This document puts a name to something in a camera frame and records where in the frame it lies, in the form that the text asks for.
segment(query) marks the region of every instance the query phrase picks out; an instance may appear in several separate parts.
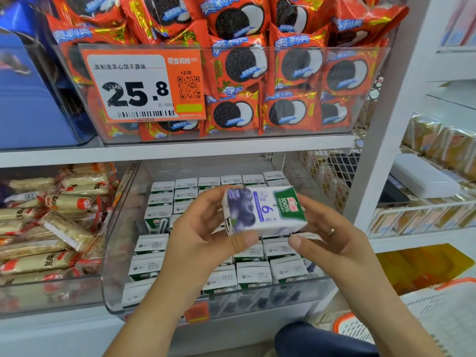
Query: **person's right hand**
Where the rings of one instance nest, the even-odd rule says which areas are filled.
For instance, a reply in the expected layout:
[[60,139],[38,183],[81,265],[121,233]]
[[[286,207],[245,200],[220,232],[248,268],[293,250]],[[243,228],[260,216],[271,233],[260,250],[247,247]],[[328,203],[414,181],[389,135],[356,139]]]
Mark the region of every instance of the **person's right hand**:
[[298,197],[306,209],[308,224],[304,230],[319,234],[323,240],[293,234],[289,245],[332,277],[352,312],[366,323],[391,308],[392,301],[400,302],[367,235],[330,207]]

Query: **pants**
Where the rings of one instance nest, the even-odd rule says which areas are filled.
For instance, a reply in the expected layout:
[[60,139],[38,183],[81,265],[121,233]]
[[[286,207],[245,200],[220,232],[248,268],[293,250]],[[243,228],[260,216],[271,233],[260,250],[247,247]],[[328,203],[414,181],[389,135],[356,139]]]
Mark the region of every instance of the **pants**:
[[318,329],[306,322],[284,326],[274,338],[278,357],[378,357],[372,343]]

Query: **fingernail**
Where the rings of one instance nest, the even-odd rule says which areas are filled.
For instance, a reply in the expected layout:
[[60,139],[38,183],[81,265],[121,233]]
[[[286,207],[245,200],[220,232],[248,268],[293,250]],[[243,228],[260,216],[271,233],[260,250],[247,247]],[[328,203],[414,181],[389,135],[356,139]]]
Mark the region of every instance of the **fingernail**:
[[294,250],[299,250],[303,237],[298,234],[291,234],[289,237],[288,243]]
[[248,232],[245,234],[245,243],[247,247],[254,246],[256,243],[258,243],[259,240],[259,235],[256,232]]

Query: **white metal post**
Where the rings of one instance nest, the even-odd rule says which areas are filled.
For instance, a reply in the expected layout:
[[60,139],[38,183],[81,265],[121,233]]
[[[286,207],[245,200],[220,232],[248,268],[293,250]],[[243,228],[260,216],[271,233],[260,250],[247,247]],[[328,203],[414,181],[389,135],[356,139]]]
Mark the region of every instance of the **white metal post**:
[[344,216],[366,230],[456,0],[408,0]]

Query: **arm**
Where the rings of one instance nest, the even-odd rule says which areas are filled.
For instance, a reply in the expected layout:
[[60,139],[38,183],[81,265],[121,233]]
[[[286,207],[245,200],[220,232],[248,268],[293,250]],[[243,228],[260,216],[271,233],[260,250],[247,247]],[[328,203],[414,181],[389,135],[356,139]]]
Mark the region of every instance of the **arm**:
[[175,327],[225,259],[258,242],[256,232],[213,233],[223,222],[221,200],[229,186],[206,191],[175,221],[164,263],[146,297],[114,338],[105,357],[165,357]]
[[380,355],[444,357],[392,288],[367,235],[335,210],[301,195],[299,200],[306,208],[307,231],[323,240],[292,235],[290,246],[333,278]]

